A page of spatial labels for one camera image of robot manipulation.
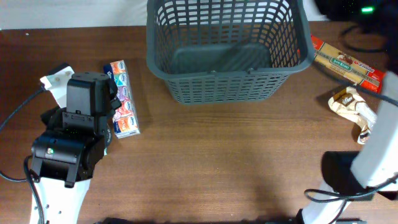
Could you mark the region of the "grey plastic basket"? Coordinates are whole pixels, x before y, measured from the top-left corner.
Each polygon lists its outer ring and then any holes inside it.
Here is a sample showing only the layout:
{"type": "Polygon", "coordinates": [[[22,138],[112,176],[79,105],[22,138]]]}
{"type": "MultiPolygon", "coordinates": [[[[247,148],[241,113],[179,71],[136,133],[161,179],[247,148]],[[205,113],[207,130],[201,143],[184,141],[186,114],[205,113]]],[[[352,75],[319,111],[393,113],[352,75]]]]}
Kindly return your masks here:
{"type": "Polygon", "coordinates": [[[147,66],[185,105],[259,101],[315,56],[301,0],[147,2],[147,66]]]}

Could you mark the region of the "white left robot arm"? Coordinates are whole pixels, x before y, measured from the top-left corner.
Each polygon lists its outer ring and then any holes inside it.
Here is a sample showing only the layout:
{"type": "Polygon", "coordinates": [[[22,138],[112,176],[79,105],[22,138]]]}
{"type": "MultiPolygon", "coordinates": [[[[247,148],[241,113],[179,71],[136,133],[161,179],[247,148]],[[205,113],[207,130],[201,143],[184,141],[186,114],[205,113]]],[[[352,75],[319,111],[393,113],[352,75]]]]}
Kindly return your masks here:
{"type": "Polygon", "coordinates": [[[76,223],[95,165],[111,142],[108,121],[121,107],[118,88],[104,73],[75,73],[66,104],[41,114],[45,131],[24,159],[32,191],[30,223],[76,223]]]}

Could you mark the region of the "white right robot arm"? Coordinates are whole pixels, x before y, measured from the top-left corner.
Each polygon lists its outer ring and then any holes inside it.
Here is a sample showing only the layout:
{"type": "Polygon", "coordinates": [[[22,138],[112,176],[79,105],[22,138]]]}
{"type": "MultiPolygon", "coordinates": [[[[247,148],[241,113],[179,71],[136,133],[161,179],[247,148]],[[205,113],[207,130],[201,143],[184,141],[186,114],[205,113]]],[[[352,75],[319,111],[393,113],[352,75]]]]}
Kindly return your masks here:
{"type": "Polygon", "coordinates": [[[397,200],[397,2],[317,1],[332,21],[351,21],[354,29],[374,32],[386,41],[389,62],[380,72],[313,38],[315,64],[343,89],[328,100],[336,114],[356,123],[360,151],[328,151],[322,157],[323,182],[304,194],[309,204],[295,223],[338,223],[351,202],[376,194],[397,200]]]}

